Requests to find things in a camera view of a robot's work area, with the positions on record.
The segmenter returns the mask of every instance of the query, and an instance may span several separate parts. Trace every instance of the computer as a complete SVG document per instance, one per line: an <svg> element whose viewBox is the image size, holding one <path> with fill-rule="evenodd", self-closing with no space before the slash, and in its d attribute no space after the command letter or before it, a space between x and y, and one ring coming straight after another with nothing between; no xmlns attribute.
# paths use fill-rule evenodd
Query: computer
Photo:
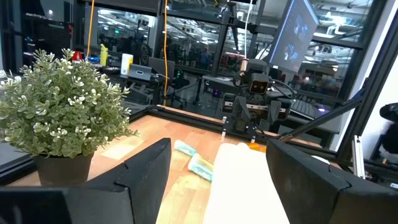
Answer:
<svg viewBox="0 0 398 224"><path fill-rule="evenodd" d="M152 74L151 67L132 63L130 64L130 69L127 73L127 76L130 78L136 78L138 80L144 80L149 82L151 74Z"/></svg>
<svg viewBox="0 0 398 224"><path fill-rule="evenodd" d="M152 67L158 74L161 74L161 75L166 74L164 59L149 57L149 66ZM174 67L175 67L175 62L168 60L167 61L167 76L170 79L173 79L173 77L174 77Z"/></svg>
<svg viewBox="0 0 398 224"><path fill-rule="evenodd" d="M309 0L289 0L271 49L263 60L271 68L297 73L319 20Z"/></svg>
<svg viewBox="0 0 398 224"><path fill-rule="evenodd" d="M398 192L281 141L268 140L267 163L290 223L396 223L398 220Z"/></svg>
<svg viewBox="0 0 398 224"><path fill-rule="evenodd" d="M163 138L78 187L2 187L0 223L155 224L170 160Z"/></svg>

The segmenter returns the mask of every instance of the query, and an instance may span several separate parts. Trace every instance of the glass window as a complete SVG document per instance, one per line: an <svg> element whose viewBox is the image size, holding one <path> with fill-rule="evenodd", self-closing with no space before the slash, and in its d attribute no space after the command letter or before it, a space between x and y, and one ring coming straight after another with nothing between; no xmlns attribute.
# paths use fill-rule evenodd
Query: glass window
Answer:
<svg viewBox="0 0 398 224"><path fill-rule="evenodd" d="M18 73L23 65L31 65L38 49L60 57L61 48L70 48L72 0L3 0L1 7L5 70Z"/></svg>
<svg viewBox="0 0 398 224"><path fill-rule="evenodd" d="M247 33L246 47L249 50L251 44L252 34ZM236 48L233 33L231 29L228 29L228 33L225 38L223 53L221 54L220 66L218 67L219 73L230 73L239 69L241 62L239 60L244 59L244 29L238 29L238 48Z"/></svg>
<svg viewBox="0 0 398 224"><path fill-rule="evenodd" d="M217 0L201 0L201 1L169 1L168 10L170 12L178 11L187 14L206 16L211 18L220 18L219 15L224 10L223 6L216 7Z"/></svg>
<svg viewBox="0 0 398 224"><path fill-rule="evenodd" d="M286 73L284 81L296 90L337 97L353 52L331 45L310 47L298 74Z"/></svg>
<svg viewBox="0 0 398 224"><path fill-rule="evenodd" d="M167 60L211 70L219 33L220 25L167 17ZM160 56L164 57L163 46Z"/></svg>
<svg viewBox="0 0 398 224"><path fill-rule="evenodd" d="M113 52L133 54L136 44L149 43L155 17L102 7L97 7L97 12L98 45L103 44Z"/></svg>
<svg viewBox="0 0 398 224"><path fill-rule="evenodd" d="M344 40L358 41L358 37L368 16L372 0L310 0L319 18L316 36L337 38L348 35Z"/></svg>

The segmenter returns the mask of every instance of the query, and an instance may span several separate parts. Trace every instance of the orange cable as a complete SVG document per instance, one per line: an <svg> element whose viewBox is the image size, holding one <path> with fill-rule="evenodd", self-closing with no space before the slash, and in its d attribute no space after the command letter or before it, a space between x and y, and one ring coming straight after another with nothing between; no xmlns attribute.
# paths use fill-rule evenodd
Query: orange cable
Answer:
<svg viewBox="0 0 398 224"><path fill-rule="evenodd" d="M91 18L90 18L90 30L88 31L88 43L87 43L87 57L90 56L90 44L91 44L91 29L93 28L93 16L94 16L94 1L91 3Z"/></svg>
<svg viewBox="0 0 398 224"><path fill-rule="evenodd" d="M165 67L165 74L166 74L166 82L164 84L163 106L166 106L167 79L169 77L169 71L167 70L167 53L166 53L166 42L167 42L167 2L168 2L168 0L165 0L165 3L164 3L164 46L163 46L163 54L164 54L164 67Z"/></svg>

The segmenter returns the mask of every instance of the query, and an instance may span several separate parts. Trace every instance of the wooden table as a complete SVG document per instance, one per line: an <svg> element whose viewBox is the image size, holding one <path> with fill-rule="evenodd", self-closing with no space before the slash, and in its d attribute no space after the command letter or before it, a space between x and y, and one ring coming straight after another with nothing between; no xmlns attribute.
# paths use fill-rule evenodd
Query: wooden table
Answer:
<svg viewBox="0 0 398 224"><path fill-rule="evenodd" d="M172 108L170 110L222 123L222 121L214 118ZM220 144L224 142L233 144L241 142L227 137L221 140L221 133L214 133L149 115L131 123L130 128L132 130L138 129L141 135L139 137L121 137L120 139L115 139L104 148L99 148L91 162L89 179L112 169L162 138L170 138L172 140L172 148L174 148L175 140L182 140L197 149L197 153L212 163L214 163ZM175 149L172 150L169 179L162 205L160 206L157 223L202 223L210 195L211 183L190 172L187 168L189 161L190 157L186 154ZM26 185L40 185L37 172L11 184L11 186Z"/></svg>

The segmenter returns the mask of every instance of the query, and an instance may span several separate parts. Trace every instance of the monitor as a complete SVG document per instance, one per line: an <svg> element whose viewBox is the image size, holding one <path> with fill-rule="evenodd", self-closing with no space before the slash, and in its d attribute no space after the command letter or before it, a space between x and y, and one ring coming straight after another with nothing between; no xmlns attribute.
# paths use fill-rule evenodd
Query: monitor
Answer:
<svg viewBox="0 0 398 224"><path fill-rule="evenodd" d="M289 0L268 57L272 68L297 73L318 26L318 17L309 0Z"/></svg>
<svg viewBox="0 0 398 224"><path fill-rule="evenodd" d="M156 71L156 73L165 75L164 59L149 57L149 66L152 67ZM173 79L174 77L174 67L175 67L175 62L168 60L167 76L170 79Z"/></svg>

